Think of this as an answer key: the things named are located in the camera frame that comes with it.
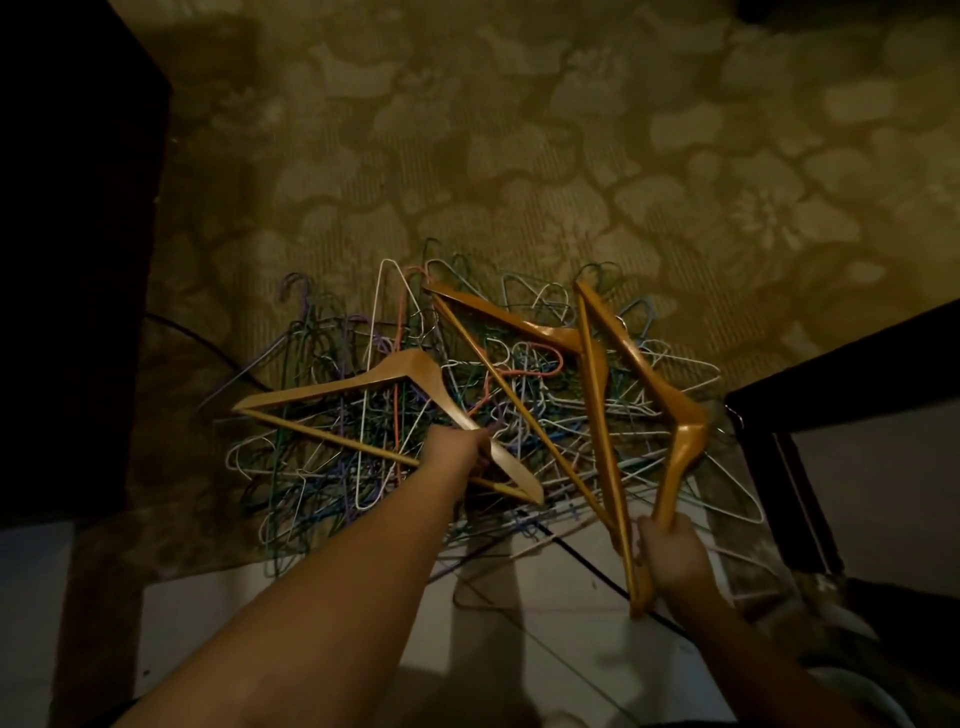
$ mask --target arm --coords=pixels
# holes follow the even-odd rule
[[[667,532],[639,522],[640,546],[671,614],[700,649],[740,720],[776,728],[869,726],[842,698],[781,657],[717,590],[707,550],[693,523],[678,514]]]
[[[117,723],[354,726],[394,674],[486,430],[436,425],[420,467],[240,611]]]

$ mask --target cord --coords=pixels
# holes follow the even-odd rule
[[[212,353],[214,356],[216,356],[218,359],[220,359],[222,362],[224,362],[224,364],[229,366],[234,372],[242,373],[240,378],[242,378],[244,381],[248,382],[249,384],[252,384],[261,392],[274,391],[273,389],[268,387],[266,384],[264,384],[262,381],[260,381],[255,376],[253,376],[250,372],[245,371],[244,367],[238,364],[234,359],[232,359],[229,356],[229,354],[225,353],[222,349],[220,349],[220,347],[218,347],[209,339],[203,338],[196,331],[193,331],[187,328],[183,324],[178,324],[176,321],[172,319],[168,319],[166,316],[160,316],[158,313],[151,313],[150,311],[144,311],[143,318],[147,319],[148,321],[153,321],[157,324],[161,324],[162,326],[172,328],[175,331],[179,331],[184,336],[188,336],[189,338],[193,339],[202,347],[204,347],[206,350],[208,350],[210,353]]]

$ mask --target patterned carpet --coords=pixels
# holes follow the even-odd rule
[[[728,388],[960,295],[946,3],[807,1],[763,27],[721,0],[113,5],[175,90],[148,308],[238,358],[293,317],[285,274],[367,310],[379,260],[426,236],[545,279],[615,262]],[[134,510],[78,538],[54,724],[128,691],[144,583],[255,556],[230,433],[193,415],[224,375],[145,324]]]

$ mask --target floor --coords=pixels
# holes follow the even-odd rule
[[[463,253],[493,291],[612,261],[728,389],[960,295],[949,3],[752,27],[726,0],[112,4],[174,88],[147,306],[238,359],[292,318],[284,275],[366,311],[385,256]],[[244,392],[195,412],[225,376],[144,324],[130,509],[76,526],[52,725],[134,692],[152,585],[261,558],[222,465]],[[710,523],[776,561],[762,529]]]
[[[703,509],[684,510],[707,523]],[[623,587],[601,524],[564,541]],[[530,543],[517,536],[502,553]],[[729,593],[719,560],[715,567]],[[269,583],[264,565],[252,564],[148,587],[135,694],[156,685]],[[658,611],[669,615],[663,604]],[[732,719],[689,641],[652,619],[630,621],[622,596],[549,545],[513,563],[480,559],[427,587],[374,724],[529,725],[531,716],[560,712],[589,726]]]
[[[73,525],[0,530],[0,725],[47,724]]]

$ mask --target forearm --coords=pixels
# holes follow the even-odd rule
[[[697,588],[668,602],[739,719],[775,728],[865,724],[850,705],[777,654],[715,588]]]
[[[223,704],[240,723],[361,722],[406,644],[460,477],[411,475],[263,592],[130,718],[206,725],[196,710],[204,701]],[[224,713],[215,717],[227,724]]]

